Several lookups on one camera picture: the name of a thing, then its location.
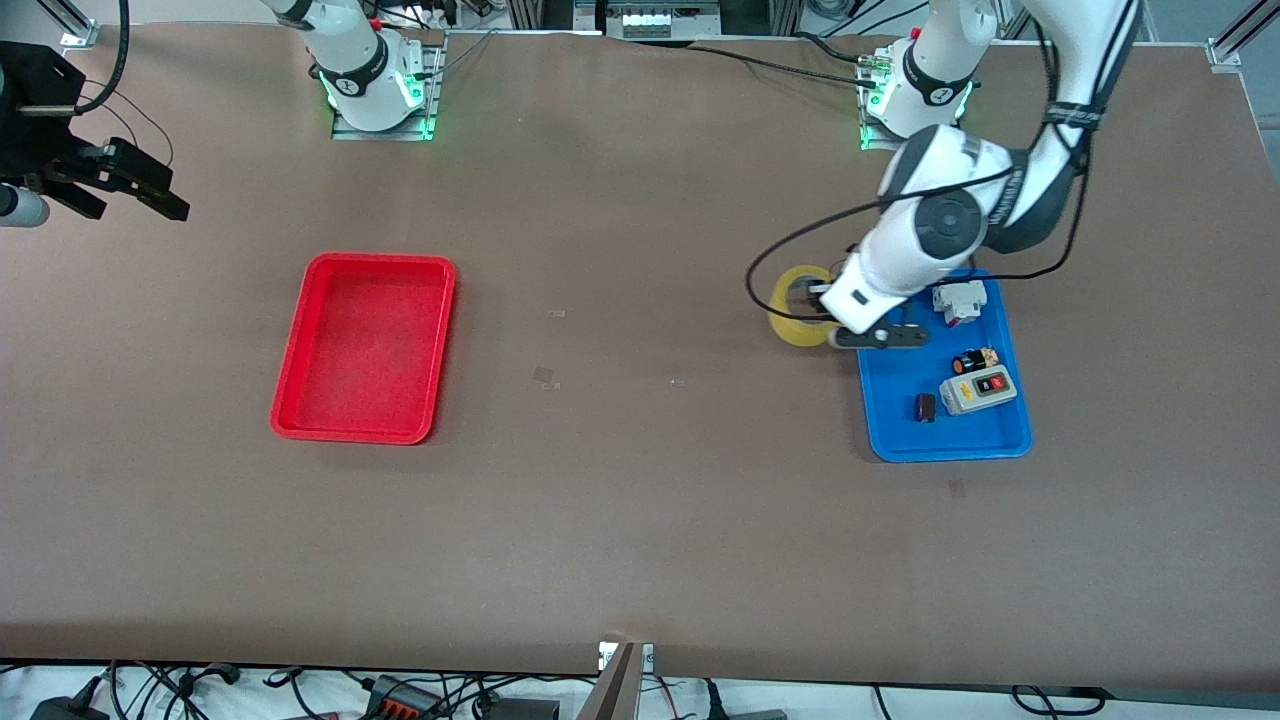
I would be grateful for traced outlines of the yellow tape roll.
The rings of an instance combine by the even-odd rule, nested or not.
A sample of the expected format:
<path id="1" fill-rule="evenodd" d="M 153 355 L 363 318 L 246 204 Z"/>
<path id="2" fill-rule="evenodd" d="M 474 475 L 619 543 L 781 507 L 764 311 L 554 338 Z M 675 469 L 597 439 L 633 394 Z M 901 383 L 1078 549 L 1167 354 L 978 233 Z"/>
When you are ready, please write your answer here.
<path id="1" fill-rule="evenodd" d="M 813 348 L 827 343 L 828 333 L 840 324 L 829 316 L 799 316 L 795 314 L 795 282 L 833 281 L 831 270 L 823 266 L 799 265 L 787 269 L 774 283 L 768 300 L 771 329 L 787 345 Z"/>

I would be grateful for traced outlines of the white circuit breaker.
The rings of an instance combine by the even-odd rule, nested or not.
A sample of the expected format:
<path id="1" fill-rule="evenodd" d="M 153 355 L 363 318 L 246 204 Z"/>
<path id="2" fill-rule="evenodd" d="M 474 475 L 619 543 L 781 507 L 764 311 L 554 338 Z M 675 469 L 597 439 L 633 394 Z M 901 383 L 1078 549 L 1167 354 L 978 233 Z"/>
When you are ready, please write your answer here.
<path id="1" fill-rule="evenodd" d="M 932 307 L 942 316 L 943 325 L 954 328 L 975 322 L 988 301 L 983 281 L 938 284 L 931 291 Z"/>

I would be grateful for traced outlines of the blue plastic tray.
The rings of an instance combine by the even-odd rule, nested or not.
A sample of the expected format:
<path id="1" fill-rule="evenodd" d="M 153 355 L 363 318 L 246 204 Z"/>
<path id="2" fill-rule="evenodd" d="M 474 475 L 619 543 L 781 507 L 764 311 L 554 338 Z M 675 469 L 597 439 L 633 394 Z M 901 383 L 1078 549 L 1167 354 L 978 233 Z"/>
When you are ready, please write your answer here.
<path id="1" fill-rule="evenodd" d="M 1021 373 L 998 283 L 986 270 L 975 270 L 988 295 L 982 315 L 972 323 L 945 327 L 933 311 L 931 291 L 915 296 L 893 320 L 923 325 L 931 341 L 922 348 L 863 350 L 856 352 L 867 430 L 872 450 L 887 462 L 978 461 L 1021 457 L 1034 436 Z M 970 348 L 992 347 L 1018 387 L 1019 396 L 997 407 L 951 416 L 940 397 L 940 386 L 954 377 L 952 357 Z M 916 423 L 914 398 L 937 397 L 933 423 Z"/>

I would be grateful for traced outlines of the red plastic tray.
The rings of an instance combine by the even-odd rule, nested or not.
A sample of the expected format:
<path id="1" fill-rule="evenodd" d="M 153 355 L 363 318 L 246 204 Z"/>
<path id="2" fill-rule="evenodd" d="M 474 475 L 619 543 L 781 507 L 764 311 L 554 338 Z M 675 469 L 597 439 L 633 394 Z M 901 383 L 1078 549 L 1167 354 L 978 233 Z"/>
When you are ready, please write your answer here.
<path id="1" fill-rule="evenodd" d="M 410 446 L 433 430 L 458 272 L 447 258 L 323 252 L 306 266 L 270 427 Z"/>

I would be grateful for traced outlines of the grey power strip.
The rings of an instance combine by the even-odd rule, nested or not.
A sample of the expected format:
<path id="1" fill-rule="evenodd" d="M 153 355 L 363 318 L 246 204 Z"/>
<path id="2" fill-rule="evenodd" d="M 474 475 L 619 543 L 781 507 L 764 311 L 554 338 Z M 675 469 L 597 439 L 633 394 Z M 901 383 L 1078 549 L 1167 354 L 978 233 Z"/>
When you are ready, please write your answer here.
<path id="1" fill-rule="evenodd" d="M 721 0 L 575 0 L 575 27 L 627 41 L 691 42 L 722 31 Z"/>

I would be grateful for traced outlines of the black power adapter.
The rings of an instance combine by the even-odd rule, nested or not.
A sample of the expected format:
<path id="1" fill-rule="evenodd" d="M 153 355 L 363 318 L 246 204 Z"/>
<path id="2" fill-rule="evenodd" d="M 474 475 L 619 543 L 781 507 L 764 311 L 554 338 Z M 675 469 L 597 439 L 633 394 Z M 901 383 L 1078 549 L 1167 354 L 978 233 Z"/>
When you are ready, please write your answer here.
<path id="1" fill-rule="evenodd" d="M 91 694 L 52 697 L 40 701 L 29 720 L 111 720 L 108 714 L 92 706 Z"/>

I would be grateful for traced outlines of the black orange power strip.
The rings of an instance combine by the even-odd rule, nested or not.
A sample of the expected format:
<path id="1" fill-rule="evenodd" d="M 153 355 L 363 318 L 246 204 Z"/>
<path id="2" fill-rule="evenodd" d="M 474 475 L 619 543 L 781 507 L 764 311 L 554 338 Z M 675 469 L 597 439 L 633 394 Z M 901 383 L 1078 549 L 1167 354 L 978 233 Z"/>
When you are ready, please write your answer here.
<path id="1" fill-rule="evenodd" d="M 410 680 L 389 675 L 360 682 L 369 692 L 364 720 L 439 720 L 444 700 Z"/>

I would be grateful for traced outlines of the aluminium frame profile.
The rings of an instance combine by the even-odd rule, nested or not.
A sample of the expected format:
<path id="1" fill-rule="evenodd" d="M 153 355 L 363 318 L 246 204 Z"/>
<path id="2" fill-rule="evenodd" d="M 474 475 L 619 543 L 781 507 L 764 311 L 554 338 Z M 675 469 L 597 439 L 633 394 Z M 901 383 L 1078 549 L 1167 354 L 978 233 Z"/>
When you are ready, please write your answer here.
<path id="1" fill-rule="evenodd" d="M 61 31 L 64 49 L 91 49 L 99 40 L 101 24 L 82 12 L 74 0 L 35 0 L 38 8 Z"/>
<path id="2" fill-rule="evenodd" d="M 1251 0 L 1245 9 L 1207 46 L 1210 65 L 1215 72 L 1233 70 L 1240 65 L 1240 51 L 1280 19 L 1280 0 Z"/>

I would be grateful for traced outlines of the grey on-off switch box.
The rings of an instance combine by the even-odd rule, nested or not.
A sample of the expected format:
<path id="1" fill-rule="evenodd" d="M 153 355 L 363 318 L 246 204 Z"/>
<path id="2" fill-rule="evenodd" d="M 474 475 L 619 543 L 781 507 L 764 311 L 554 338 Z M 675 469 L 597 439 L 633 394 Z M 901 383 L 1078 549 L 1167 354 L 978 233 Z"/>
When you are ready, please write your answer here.
<path id="1" fill-rule="evenodd" d="M 940 397 L 951 416 L 997 407 L 1018 396 L 1018 387 L 1005 365 L 954 375 L 940 386 Z"/>

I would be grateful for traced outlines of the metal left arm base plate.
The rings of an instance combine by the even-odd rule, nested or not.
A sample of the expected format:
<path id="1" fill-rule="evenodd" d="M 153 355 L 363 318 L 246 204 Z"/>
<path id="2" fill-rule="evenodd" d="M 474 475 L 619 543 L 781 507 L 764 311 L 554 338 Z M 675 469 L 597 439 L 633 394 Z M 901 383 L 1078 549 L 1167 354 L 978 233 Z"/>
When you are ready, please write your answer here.
<path id="1" fill-rule="evenodd" d="M 906 40 L 878 47 L 858 63 L 855 78 L 869 83 L 858 90 L 860 147 L 892 151 L 929 126 L 956 126 L 974 90 L 965 85 L 940 87 L 920 95 L 902 73 Z"/>

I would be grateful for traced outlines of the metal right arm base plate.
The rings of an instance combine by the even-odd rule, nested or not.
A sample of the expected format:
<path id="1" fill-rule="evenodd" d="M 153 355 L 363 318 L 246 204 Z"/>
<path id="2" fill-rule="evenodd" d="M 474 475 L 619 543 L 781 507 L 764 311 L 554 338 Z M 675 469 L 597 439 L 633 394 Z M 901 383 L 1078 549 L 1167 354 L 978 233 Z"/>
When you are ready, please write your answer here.
<path id="1" fill-rule="evenodd" d="M 429 141 L 434 136 L 445 50 L 392 28 L 376 32 L 379 53 L 351 73 L 320 69 L 339 140 Z"/>

